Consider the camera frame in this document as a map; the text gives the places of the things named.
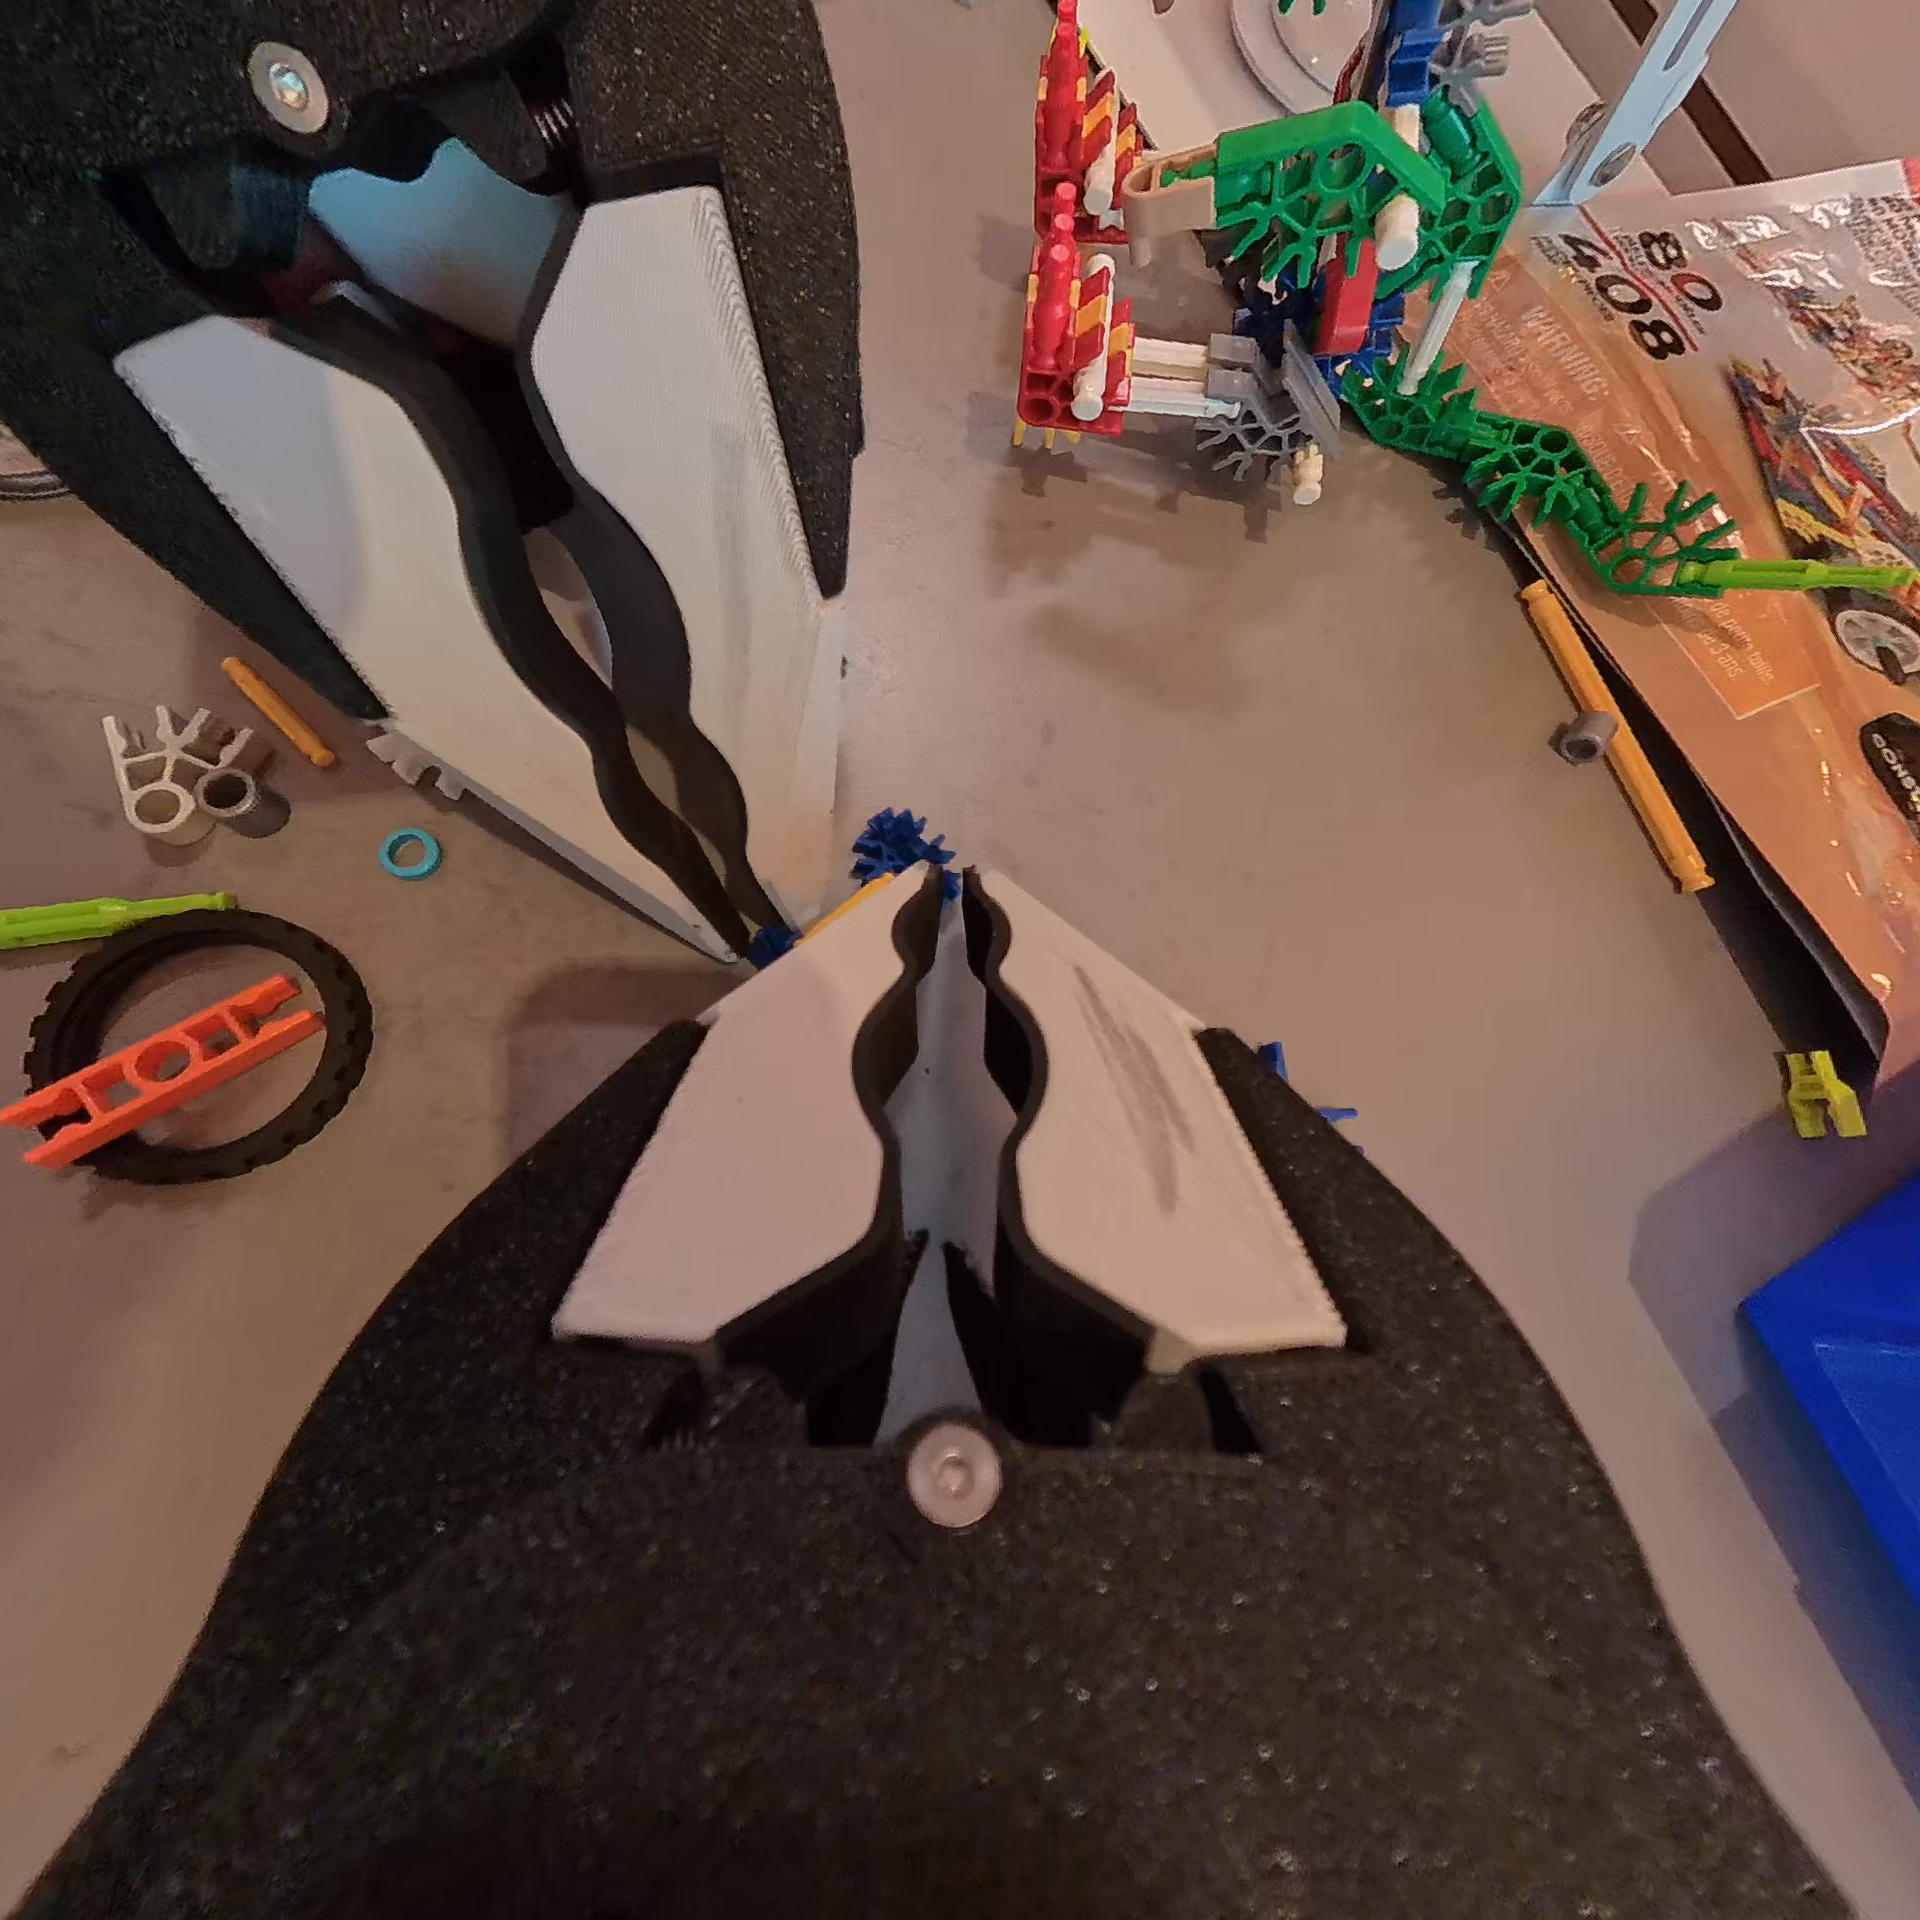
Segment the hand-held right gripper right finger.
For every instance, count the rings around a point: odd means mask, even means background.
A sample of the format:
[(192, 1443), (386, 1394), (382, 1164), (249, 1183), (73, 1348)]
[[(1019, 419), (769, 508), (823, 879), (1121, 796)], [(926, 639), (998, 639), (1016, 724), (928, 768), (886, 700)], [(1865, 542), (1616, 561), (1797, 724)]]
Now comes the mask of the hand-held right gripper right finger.
[(1126, 1371), (1336, 1352), (1347, 1324), (1202, 1050), (1202, 1024), (999, 872), (965, 879), (999, 1156), (994, 1287), (1045, 1356)]

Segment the orange toy connector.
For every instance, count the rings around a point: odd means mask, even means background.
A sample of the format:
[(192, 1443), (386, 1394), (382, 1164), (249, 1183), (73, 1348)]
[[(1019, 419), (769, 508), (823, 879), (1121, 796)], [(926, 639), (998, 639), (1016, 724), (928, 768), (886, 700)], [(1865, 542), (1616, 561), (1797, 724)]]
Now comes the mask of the orange toy connector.
[(323, 1036), (323, 1014), (305, 1006), (291, 1015), (281, 1011), (297, 998), (294, 979), (267, 976), (137, 1044), (23, 1096), (2, 1108), (2, 1122), (41, 1132), (41, 1140), (23, 1156), (31, 1167), (75, 1167), (87, 1155)]

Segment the multicolour construction toy model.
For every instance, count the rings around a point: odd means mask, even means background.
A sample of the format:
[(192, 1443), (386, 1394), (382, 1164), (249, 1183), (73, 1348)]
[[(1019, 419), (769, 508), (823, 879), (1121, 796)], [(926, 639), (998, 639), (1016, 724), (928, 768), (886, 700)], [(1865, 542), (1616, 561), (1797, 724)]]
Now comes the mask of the multicolour construction toy model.
[(1749, 561), (1717, 496), (1619, 496), (1565, 426), (1503, 416), (1443, 361), (1522, 209), (1482, 81), (1525, 6), (1375, 6), (1333, 106), (1152, 152), (1061, 3), (1037, 106), (1037, 247), (1014, 442), (1193, 424), (1217, 468), (1314, 504), (1345, 414), (1457, 468), (1501, 519), (1562, 527), (1621, 595), (1896, 598), (1915, 568)]

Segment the long yellow toy rod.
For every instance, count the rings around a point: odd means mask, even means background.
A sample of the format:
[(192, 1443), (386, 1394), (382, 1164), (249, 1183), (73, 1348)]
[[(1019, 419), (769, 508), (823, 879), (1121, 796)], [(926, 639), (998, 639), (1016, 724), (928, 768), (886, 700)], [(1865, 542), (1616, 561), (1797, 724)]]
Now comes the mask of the long yellow toy rod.
[(1582, 712), (1610, 712), (1616, 716), (1619, 734), (1614, 747), (1595, 764), (1606, 764), (1611, 771), (1679, 892), (1698, 897), (1713, 889), (1715, 879), (1705, 855), (1702, 855), (1679, 804), (1669, 799), (1665, 782), (1653, 771), (1651, 760), (1629, 724), (1614, 694), (1607, 688), (1593, 654), (1557, 591), (1545, 580), (1528, 583), (1521, 591), (1521, 606), (1575, 704), (1573, 716)]

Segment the blue plastic box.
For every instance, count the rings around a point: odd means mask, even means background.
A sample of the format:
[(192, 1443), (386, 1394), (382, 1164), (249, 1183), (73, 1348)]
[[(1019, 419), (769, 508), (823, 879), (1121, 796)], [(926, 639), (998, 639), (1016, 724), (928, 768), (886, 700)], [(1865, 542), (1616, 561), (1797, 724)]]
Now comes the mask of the blue plastic box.
[(1919, 1180), (1741, 1306), (1910, 1601), (1919, 1601)]

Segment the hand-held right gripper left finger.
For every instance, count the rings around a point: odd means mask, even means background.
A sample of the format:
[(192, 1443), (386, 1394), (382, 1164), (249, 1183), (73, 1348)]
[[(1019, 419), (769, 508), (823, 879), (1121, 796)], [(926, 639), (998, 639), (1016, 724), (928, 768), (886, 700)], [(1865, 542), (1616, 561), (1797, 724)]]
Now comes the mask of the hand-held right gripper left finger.
[(728, 1363), (855, 1363), (905, 1292), (887, 1104), (919, 1057), (926, 865), (721, 1000), (554, 1336)]

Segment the light blue plastic strip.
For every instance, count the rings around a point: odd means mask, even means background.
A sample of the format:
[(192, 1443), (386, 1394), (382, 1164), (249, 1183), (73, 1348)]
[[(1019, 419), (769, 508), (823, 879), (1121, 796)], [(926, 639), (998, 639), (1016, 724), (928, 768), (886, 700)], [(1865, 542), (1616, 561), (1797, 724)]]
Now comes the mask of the light blue plastic strip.
[(1575, 120), (1565, 159), (1533, 207), (1575, 209), (1616, 183), (1702, 81), (1713, 44), (1736, 11), (1737, 3), (1662, 6), (1631, 75)]

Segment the long lime green toy rod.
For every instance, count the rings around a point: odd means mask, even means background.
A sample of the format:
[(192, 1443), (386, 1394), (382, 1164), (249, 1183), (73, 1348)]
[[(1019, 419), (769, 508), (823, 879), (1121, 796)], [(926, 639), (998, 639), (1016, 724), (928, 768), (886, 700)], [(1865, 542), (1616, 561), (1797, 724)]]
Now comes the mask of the long lime green toy rod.
[(235, 911), (234, 894), (122, 898), (96, 897), (70, 903), (15, 906), (0, 912), (2, 954), (41, 946), (107, 940), (122, 930), (142, 929), (194, 912)]

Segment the lime green toy clip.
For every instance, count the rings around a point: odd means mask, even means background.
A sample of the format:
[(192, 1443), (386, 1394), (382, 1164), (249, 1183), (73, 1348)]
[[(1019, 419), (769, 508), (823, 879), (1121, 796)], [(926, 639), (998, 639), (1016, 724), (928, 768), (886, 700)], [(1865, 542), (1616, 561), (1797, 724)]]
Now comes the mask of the lime green toy clip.
[(1859, 1094), (1841, 1074), (1825, 1047), (1792, 1050), (1781, 1057), (1783, 1104), (1792, 1132), (1803, 1140), (1826, 1136), (1857, 1140), (1867, 1135)]

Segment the pale grey toy connector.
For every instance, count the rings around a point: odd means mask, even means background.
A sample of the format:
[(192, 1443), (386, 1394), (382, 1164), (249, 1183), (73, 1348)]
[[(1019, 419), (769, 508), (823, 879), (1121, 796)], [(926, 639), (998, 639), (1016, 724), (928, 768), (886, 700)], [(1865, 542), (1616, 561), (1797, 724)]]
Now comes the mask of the pale grey toy connector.
[(200, 799), (202, 780), (223, 764), (219, 729), (208, 710), (191, 718), (155, 710), (155, 739), (130, 734), (103, 718), (112, 777), (128, 825), (145, 840), (191, 849), (214, 834), (216, 820)]

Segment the printed toy packaging bag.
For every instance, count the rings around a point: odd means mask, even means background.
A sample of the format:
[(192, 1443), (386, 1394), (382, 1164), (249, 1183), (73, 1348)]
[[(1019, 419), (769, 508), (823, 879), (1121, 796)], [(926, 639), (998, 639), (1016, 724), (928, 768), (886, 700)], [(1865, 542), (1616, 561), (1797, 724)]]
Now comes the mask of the printed toy packaging bag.
[[(1919, 171), (1873, 160), (1521, 218), (1453, 346), (1491, 411), (1611, 492), (1710, 492), (1751, 561), (1915, 564)], [(1551, 529), (1575, 614), (1831, 946), (1863, 1073), (1915, 1063), (1915, 591), (1626, 598)]]

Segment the white round disc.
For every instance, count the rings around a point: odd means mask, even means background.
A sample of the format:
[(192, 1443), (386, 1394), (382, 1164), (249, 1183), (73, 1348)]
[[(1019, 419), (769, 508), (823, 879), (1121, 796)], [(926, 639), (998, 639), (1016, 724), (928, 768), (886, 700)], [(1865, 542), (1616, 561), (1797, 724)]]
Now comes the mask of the white round disc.
[(1373, 18), (1375, 3), (1230, 3), (1242, 60), (1294, 113), (1333, 100)]

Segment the white snowflake toy connector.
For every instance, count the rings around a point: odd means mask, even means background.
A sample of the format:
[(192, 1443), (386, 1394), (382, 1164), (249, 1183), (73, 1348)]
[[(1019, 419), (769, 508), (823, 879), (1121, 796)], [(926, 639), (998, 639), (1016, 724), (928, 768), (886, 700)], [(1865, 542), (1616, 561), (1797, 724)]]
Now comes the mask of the white snowflake toy connector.
[(422, 747), (394, 728), (381, 728), (368, 739), (368, 753), (409, 787), (422, 787), (423, 780), (431, 780), (454, 803), (462, 801), (469, 792), (462, 774), (446, 756)]

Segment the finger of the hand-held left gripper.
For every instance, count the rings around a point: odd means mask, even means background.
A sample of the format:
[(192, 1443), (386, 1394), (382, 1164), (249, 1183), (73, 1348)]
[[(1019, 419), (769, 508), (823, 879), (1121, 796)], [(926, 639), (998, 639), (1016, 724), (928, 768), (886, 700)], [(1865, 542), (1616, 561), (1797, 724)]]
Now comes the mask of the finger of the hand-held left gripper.
[(520, 320), (520, 384), (573, 487), (561, 540), (642, 775), (749, 930), (832, 882), (842, 630), (815, 578), (721, 187), (574, 212)]
[(550, 614), (495, 442), (349, 296), (205, 318), (114, 370), (425, 762), (718, 960), (750, 943), (648, 787), (618, 700)]

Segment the short yellow toy rod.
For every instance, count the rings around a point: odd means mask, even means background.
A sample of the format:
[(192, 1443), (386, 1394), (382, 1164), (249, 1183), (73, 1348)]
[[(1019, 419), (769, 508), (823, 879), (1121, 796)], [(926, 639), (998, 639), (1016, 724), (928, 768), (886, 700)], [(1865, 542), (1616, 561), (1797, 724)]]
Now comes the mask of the short yellow toy rod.
[(333, 771), (342, 756), (317, 732), (302, 713), (281, 698), (275, 683), (266, 682), (251, 663), (240, 657), (224, 657), (219, 667), (245, 702), (312, 767)]

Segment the black toy tyre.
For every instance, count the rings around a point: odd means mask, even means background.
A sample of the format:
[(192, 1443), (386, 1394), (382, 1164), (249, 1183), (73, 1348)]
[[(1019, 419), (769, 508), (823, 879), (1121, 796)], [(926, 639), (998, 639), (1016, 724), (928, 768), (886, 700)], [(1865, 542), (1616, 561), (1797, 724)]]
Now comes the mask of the black toy tyre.
[(320, 1135), (359, 1088), (375, 1034), (362, 976), (339, 950), (310, 929), (235, 907), (123, 930), (79, 960), (33, 1022), (23, 1057), (27, 1094), (111, 1057), (106, 1031), (151, 971), (166, 962), (219, 950), (255, 950), (280, 959), (285, 969), (275, 976), (288, 976), (301, 987), (301, 998), (281, 1011), (291, 1015), (305, 1006), (323, 1014), (327, 1031), (318, 1036), (320, 1058), (305, 1088), (278, 1115), (231, 1140), (181, 1146), (151, 1140), (141, 1128), (134, 1136), (87, 1155), (75, 1167), (106, 1180), (145, 1186), (243, 1178), (288, 1160)]

